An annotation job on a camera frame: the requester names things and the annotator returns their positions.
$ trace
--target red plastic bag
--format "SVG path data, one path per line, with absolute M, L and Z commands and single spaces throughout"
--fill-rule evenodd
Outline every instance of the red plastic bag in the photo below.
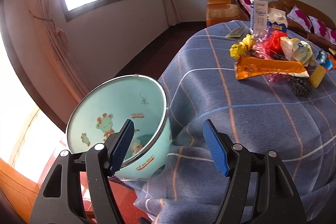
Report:
M 274 30 L 268 42 L 269 49 L 275 53 L 283 52 L 281 48 L 280 37 L 287 37 L 287 36 L 288 35 L 284 32 L 280 32 L 279 30 Z

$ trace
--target orange snack wrapper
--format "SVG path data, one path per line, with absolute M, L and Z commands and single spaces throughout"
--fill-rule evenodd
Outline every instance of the orange snack wrapper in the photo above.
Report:
M 237 63 L 234 63 L 237 80 L 242 80 L 258 75 L 284 74 L 295 77 L 309 77 L 305 67 L 296 61 L 279 61 L 259 59 L 241 55 Z

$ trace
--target pink floral pillow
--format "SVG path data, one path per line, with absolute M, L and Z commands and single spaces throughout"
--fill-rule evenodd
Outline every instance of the pink floral pillow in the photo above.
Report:
M 250 0 L 237 0 L 241 6 L 241 8 L 248 13 L 249 15 L 251 15 L 251 2 Z
M 296 23 L 299 23 L 307 32 L 310 32 L 312 24 L 305 13 L 300 10 L 296 5 L 287 15 L 288 18 L 293 19 Z
M 328 28 L 327 27 L 327 30 L 328 30 L 328 34 L 329 34 L 329 41 L 336 45 L 336 31 L 333 31 L 332 29 Z
M 309 19 L 311 20 L 312 24 L 313 24 L 313 28 L 314 28 L 314 34 L 317 34 L 319 37 L 323 37 L 326 40 L 330 40 L 329 38 L 329 34 L 328 34 L 328 30 L 326 25 L 320 21 L 319 19 L 312 17 L 312 16 L 308 16 Z

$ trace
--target blue plaid tablecloth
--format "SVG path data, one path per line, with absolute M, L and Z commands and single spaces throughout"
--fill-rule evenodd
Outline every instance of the blue plaid tablecloth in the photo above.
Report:
M 224 36 L 248 24 L 232 21 L 196 33 L 159 79 L 177 137 L 162 170 L 147 182 L 125 181 L 137 192 L 135 205 L 155 224 L 210 224 L 216 216 L 227 178 L 216 170 L 203 139 L 206 119 L 252 152 L 276 151 L 294 180 L 308 220 L 336 187 L 336 71 L 328 72 L 309 98 L 296 97 L 289 84 L 272 84 L 267 76 L 237 81 L 236 60 L 229 54 L 234 42 Z M 311 46 L 316 55 L 320 49 Z M 254 185 L 251 176 L 251 193 Z M 244 220 L 249 219 L 251 205 L 249 195 Z

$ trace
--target light blue bowl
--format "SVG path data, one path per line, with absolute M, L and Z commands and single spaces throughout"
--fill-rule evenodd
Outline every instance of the light blue bowl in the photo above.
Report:
M 115 176 L 148 179 L 166 163 L 172 141 L 166 95 L 160 84 L 150 77 L 121 76 L 91 91 L 68 122 L 69 150 L 85 152 L 105 142 L 110 134 L 121 130 L 127 119 L 134 122 L 134 138 Z

